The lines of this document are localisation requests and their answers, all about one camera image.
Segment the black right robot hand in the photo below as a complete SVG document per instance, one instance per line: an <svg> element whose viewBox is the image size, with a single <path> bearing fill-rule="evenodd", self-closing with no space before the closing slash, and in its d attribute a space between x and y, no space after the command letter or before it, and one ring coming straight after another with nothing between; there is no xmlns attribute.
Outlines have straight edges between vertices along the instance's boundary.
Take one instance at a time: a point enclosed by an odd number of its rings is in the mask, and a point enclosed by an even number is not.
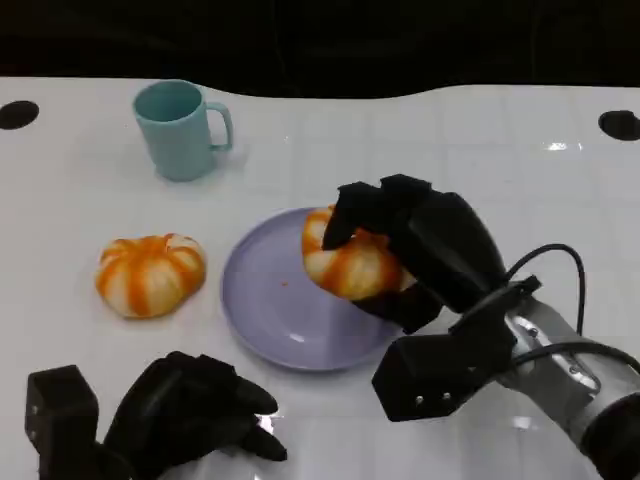
<svg viewBox="0 0 640 480"><path fill-rule="evenodd" d="M413 334L443 308L462 314L506 281L499 250L474 209L458 194L395 174L374 187L340 187L322 246L334 250L362 228L385 236L413 285L357 301L361 310Z"/></svg>

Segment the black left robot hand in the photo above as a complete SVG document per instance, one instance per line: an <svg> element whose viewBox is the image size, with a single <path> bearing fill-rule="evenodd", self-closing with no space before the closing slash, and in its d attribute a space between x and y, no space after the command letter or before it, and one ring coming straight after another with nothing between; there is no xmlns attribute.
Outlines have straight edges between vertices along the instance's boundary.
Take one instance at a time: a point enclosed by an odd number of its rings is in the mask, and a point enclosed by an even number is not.
<svg viewBox="0 0 640 480"><path fill-rule="evenodd" d="M274 462L284 445L259 425L276 399L215 358L174 351L155 360L122 399L104 438L135 479L165 472L214 451L243 450Z"/></svg>

